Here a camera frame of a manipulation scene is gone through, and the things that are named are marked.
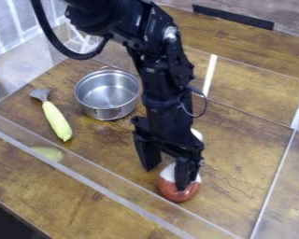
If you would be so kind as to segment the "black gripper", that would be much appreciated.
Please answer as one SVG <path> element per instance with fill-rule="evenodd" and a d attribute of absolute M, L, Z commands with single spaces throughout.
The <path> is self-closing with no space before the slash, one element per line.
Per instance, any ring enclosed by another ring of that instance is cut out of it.
<path fill-rule="evenodd" d="M 134 117 L 134 141 L 140 163 L 151 171 L 162 162 L 164 152 L 176 159 L 175 181 L 178 190 L 186 190 L 201 181 L 199 170 L 205 165 L 201 156 L 203 143 L 194 135 L 193 97 L 182 97 L 168 107 L 146 107 L 147 116 Z"/>

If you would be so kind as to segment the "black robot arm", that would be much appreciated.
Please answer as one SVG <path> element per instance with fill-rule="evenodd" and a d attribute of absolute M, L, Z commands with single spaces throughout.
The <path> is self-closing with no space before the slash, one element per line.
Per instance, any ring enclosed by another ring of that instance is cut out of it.
<path fill-rule="evenodd" d="M 203 143 L 191 132 L 191 80 L 195 66 L 183 51 L 172 17 L 151 0 L 65 0 L 67 17 L 78 30 L 126 46 L 140 75 L 147 115 L 132 118 L 134 141 L 146 170 L 160 154 L 176 160 L 175 181 L 185 190 L 202 163 Z"/>

